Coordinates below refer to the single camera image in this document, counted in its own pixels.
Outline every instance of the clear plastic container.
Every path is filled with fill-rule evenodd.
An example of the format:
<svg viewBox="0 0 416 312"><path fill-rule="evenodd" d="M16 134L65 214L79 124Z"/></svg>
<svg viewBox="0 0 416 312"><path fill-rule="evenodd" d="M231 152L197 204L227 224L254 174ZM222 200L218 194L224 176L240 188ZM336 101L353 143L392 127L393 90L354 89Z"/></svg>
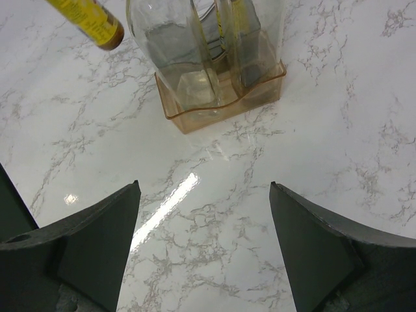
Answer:
<svg viewBox="0 0 416 312"><path fill-rule="evenodd" d="M216 0L231 81L239 96L278 75L285 0Z"/></svg>
<svg viewBox="0 0 416 312"><path fill-rule="evenodd" d="M214 65L222 64L220 57L214 61ZM246 111L260 107L261 105L277 101L280 98L283 78L286 76L286 69L282 62L275 64L273 72L277 75L257 84L247 93L239 97L231 83L231 72L218 66L218 78L220 81L222 106L206 107L199 109L184 110L176 102L172 92L159 79L157 75L156 83L161 96L164 115L167 119L181 130L182 133L190 133L208 125L220 122L227 118L242 114Z"/></svg>
<svg viewBox="0 0 416 312"><path fill-rule="evenodd" d="M126 13L136 43L184 111L221 106L218 76L192 0L127 0Z"/></svg>

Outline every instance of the yellow label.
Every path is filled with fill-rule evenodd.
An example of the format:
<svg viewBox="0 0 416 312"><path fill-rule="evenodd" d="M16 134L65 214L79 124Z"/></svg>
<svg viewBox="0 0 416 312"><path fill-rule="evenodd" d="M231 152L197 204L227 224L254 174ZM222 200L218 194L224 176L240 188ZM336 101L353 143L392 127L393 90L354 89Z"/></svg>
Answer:
<svg viewBox="0 0 416 312"><path fill-rule="evenodd" d="M247 7L245 0L235 0L231 2L234 19L234 36L237 38L240 34L250 32L250 24L247 16Z"/></svg>
<svg viewBox="0 0 416 312"><path fill-rule="evenodd" d="M47 0L76 24L96 45L106 44L116 33L118 22L96 0Z"/></svg>

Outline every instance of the screw hole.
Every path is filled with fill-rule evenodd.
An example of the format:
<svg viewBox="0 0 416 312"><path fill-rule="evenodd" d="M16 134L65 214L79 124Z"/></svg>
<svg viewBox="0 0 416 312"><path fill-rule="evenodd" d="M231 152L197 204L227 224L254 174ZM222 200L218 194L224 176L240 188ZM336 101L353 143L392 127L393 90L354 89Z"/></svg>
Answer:
<svg viewBox="0 0 416 312"><path fill-rule="evenodd" d="M22 234L22 235L16 236L16 237L8 240L7 242L21 242L21 241L26 241L30 237L31 236L29 234Z"/></svg>

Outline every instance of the plastic bottle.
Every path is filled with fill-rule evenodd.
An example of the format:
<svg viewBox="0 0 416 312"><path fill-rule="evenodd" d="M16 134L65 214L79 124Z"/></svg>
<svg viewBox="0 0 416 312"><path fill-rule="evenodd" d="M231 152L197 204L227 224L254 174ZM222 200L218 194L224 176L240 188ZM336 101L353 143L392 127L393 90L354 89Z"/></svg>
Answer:
<svg viewBox="0 0 416 312"><path fill-rule="evenodd" d="M99 48L113 50L124 37L124 28L96 0L46 0L68 21L76 25Z"/></svg>

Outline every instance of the white marble surface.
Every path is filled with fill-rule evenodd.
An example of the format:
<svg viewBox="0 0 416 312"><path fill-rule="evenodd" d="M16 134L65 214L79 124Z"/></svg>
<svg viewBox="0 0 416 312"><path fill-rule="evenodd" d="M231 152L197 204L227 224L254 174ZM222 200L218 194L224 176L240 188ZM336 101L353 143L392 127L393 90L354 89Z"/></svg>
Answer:
<svg viewBox="0 0 416 312"><path fill-rule="evenodd" d="M185 136L129 34L100 51L46 2L3 1L0 161L36 221L140 182L118 312L294 311L271 181L416 237L416 1L288 2L281 100Z"/></svg>

